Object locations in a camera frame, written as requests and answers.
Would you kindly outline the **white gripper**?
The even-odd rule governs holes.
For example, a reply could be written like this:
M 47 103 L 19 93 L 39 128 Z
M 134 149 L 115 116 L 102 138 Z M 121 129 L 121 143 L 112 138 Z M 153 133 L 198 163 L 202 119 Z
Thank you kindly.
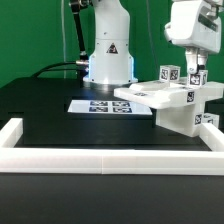
M 205 70 L 208 52 L 221 48 L 221 0 L 173 0 L 166 39 L 185 50 L 187 73 Z

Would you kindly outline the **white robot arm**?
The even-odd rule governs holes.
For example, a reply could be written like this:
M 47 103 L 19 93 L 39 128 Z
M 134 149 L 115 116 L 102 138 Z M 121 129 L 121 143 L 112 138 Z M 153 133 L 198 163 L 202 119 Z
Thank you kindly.
M 168 42 L 185 49 L 187 72 L 196 74 L 210 53 L 221 48 L 219 11 L 224 0 L 172 0 L 170 21 L 164 27 Z M 116 87 L 135 83 L 134 59 L 129 53 L 130 16 L 120 0 L 89 0 L 95 12 L 95 50 L 89 58 L 88 86 Z

